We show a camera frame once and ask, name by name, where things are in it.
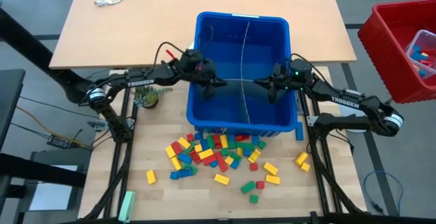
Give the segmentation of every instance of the gray floor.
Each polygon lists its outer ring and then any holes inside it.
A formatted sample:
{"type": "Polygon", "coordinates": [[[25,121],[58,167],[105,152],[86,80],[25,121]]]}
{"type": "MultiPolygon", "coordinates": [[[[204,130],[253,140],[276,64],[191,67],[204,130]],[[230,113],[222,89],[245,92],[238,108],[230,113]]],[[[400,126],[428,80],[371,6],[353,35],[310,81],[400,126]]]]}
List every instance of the gray floor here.
{"type": "MultiPolygon", "coordinates": [[[[337,0],[345,23],[363,23],[371,13],[373,4],[389,1],[402,0],[337,0]]],[[[71,2],[72,0],[3,0],[2,7],[32,34],[47,35],[60,34],[71,2]]],[[[349,30],[348,33],[358,57],[358,62],[350,66],[359,91],[388,99],[389,94],[382,80],[357,38],[357,30],[349,30]]],[[[57,41],[43,41],[43,44],[54,50],[57,41]]],[[[23,68],[26,70],[27,75],[22,96],[45,101],[77,112],[93,114],[88,108],[78,108],[70,103],[65,98],[63,90],[56,83],[3,42],[0,42],[0,61],[1,69],[23,68]]],[[[335,64],[329,67],[334,85],[338,88],[347,87],[341,66],[335,64]]],[[[88,76],[97,70],[75,71],[81,76],[88,76]]],[[[54,131],[63,135],[74,136],[80,128],[84,128],[78,139],[86,143],[90,143],[93,139],[94,133],[86,125],[86,121],[91,118],[59,112],[54,108],[25,100],[20,100],[19,104],[34,113],[54,131]]],[[[434,140],[432,140],[436,134],[436,131],[432,130],[432,117],[434,116],[433,111],[435,111],[436,103],[428,101],[395,106],[405,117],[405,124],[401,132],[395,138],[383,138],[374,135],[384,169],[394,174],[405,188],[401,204],[402,216],[436,218],[436,205],[434,205],[436,176],[432,172],[432,168],[436,165],[433,159],[436,146],[433,145],[434,140]]],[[[22,112],[16,112],[13,121],[19,125],[43,132],[22,112]]],[[[364,177],[374,168],[363,136],[349,133],[349,138],[356,147],[354,161],[362,183],[364,177]]],[[[3,152],[28,159],[32,152],[43,150],[58,149],[47,146],[43,138],[19,128],[10,127],[3,152]]],[[[65,158],[77,161],[77,154],[77,151],[67,152],[65,158]]],[[[80,154],[80,162],[86,167],[89,161],[89,153],[80,154]]],[[[389,181],[392,193],[397,201],[399,187],[392,179],[389,179],[389,181]]],[[[383,198],[376,178],[371,177],[367,184],[369,194],[373,200],[384,208],[383,198]]],[[[14,211],[17,204],[18,202],[14,199],[7,201],[0,223],[13,223],[16,218],[14,211]]],[[[72,220],[77,211],[76,207],[65,212],[32,212],[26,215],[25,223],[58,223],[72,220]]]]}

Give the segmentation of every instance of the white cable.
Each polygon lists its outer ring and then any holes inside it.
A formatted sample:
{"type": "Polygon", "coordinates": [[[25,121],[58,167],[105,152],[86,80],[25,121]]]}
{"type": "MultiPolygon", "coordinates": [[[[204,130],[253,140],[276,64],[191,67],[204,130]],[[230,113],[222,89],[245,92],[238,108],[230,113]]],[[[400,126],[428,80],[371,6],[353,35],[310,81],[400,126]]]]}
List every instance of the white cable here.
{"type": "Polygon", "coordinates": [[[101,7],[101,6],[105,6],[105,5],[116,5],[116,4],[120,3],[120,2],[122,2],[122,0],[117,0],[117,1],[112,1],[112,0],[97,0],[97,1],[94,1],[94,4],[96,6],[101,7]]]}

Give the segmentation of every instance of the red block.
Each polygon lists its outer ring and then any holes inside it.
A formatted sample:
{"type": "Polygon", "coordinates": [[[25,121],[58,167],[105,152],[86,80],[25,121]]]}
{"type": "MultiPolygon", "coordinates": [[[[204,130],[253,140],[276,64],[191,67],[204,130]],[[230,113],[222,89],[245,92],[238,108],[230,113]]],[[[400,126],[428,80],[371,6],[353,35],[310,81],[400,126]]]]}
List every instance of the red block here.
{"type": "Polygon", "coordinates": [[[182,147],[180,146],[180,144],[178,142],[171,143],[171,147],[172,147],[172,150],[174,150],[174,152],[177,155],[183,153],[183,149],[182,149],[182,147]]]}
{"type": "Polygon", "coordinates": [[[186,140],[188,140],[188,142],[194,140],[194,139],[193,139],[193,134],[191,134],[191,133],[190,133],[190,134],[187,134],[187,135],[186,135],[186,140]]]}
{"type": "Polygon", "coordinates": [[[216,156],[215,155],[211,155],[211,156],[203,159],[203,163],[204,163],[205,166],[208,166],[208,165],[210,165],[215,160],[217,160],[216,156]]]}
{"type": "Polygon", "coordinates": [[[258,170],[258,163],[250,163],[250,170],[251,171],[256,171],[258,170]]]}
{"type": "Polygon", "coordinates": [[[256,182],[256,188],[257,189],[264,189],[265,188],[265,182],[263,180],[259,180],[256,182]]]}
{"type": "Polygon", "coordinates": [[[221,172],[226,172],[229,168],[225,164],[224,159],[223,159],[223,155],[221,155],[221,152],[216,152],[215,156],[217,158],[218,166],[219,166],[219,169],[221,170],[221,172]]]}

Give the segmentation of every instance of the yellow block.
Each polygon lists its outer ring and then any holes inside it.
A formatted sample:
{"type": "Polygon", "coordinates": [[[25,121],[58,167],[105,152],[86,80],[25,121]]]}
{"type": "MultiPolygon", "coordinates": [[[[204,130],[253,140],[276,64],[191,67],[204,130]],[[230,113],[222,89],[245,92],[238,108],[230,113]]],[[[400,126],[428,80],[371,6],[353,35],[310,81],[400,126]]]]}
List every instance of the yellow block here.
{"type": "Polygon", "coordinates": [[[280,177],[278,176],[270,176],[270,175],[266,175],[265,177],[265,181],[269,182],[269,183],[274,183],[276,185],[280,184],[280,177]]]}
{"type": "Polygon", "coordinates": [[[226,135],[220,135],[219,136],[219,140],[221,140],[221,145],[223,146],[223,148],[228,148],[229,147],[226,135]]]}
{"type": "Polygon", "coordinates": [[[279,171],[275,166],[273,166],[272,164],[266,162],[264,164],[264,169],[267,172],[270,172],[273,176],[275,176],[277,174],[277,172],[279,171]]]}
{"type": "Polygon", "coordinates": [[[182,144],[182,146],[186,149],[191,146],[191,143],[189,143],[185,138],[178,139],[178,143],[182,144]]]}
{"type": "Polygon", "coordinates": [[[306,159],[309,157],[309,155],[305,152],[300,153],[300,155],[295,159],[295,164],[298,166],[301,166],[306,159]]]}
{"type": "Polygon", "coordinates": [[[233,163],[234,159],[231,156],[227,156],[227,159],[224,160],[225,163],[228,165],[231,165],[233,163]]]}
{"type": "Polygon", "coordinates": [[[180,161],[177,159],[177,157],[172,157],[171,163],[174,165],[174,169],[176,170],[180,170],[182,168],[182,165],[180,164],[180,161]]]}
{"type": "Polygon", "coordinates": [[[205,159],[205,158],[207,158],[207,157],[209,157],[211,155],[213,155],[212,149],[208,149],[208,150],[202,151],[202,152],[200,152],[198,154],[198,156],[200,156],[201,159],[205,159]]]}
{"type": "Polygon", "coordinates": [[[196,150],[196,153],[199,153],[199,152],[203,151],[202,145],[200,145],[200,144],[194,146],[194,149],[196,150]]]}
{"type": "Polygon", "coordinates": [[[156,182],[156,175],[153,170],[149,170],[147,172],[147,180],[149,181],[150,185],[156,182]]]}
{"type": "Polygon", "coordinates": [[[304,162],[304,163],[301,165],[301,169],[304,170],[305,172],[308,172],[310,168],[311,168],[311,166],[310,166],[308,163],[305,163],[305,162],[304,162]]]}
{"type": "Polygon", "coordinates": [[[248,161],[250,161],[250,163],[254,163],[254,161],[256,161],[256,159],[258,159],[259,156],[260,156],[260,151],[256,149],[254,150],[253,153],[251,153],[250,157],[248,158],[248,161]]]}
{"type": "Polygon", "coordinates": [[[215,181],[217,181],[217,182],[219,182],[221,184],[224,184],[224,185],[228,185],[230,179],[228,177],[222,176],[220,174],[216,174],[215,175],[215,181]]]}

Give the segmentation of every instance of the green block on floor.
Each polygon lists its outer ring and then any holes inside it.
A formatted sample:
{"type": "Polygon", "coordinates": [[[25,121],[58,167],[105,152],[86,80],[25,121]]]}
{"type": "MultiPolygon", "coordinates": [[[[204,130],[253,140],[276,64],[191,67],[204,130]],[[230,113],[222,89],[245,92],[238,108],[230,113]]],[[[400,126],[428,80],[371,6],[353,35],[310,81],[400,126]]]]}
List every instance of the green block on floor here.
{"type": "Polygon", "coordinates": [[[250,203],[257,204],[259,202],[259,196],[251,194],[250,195],[250,203]]]}

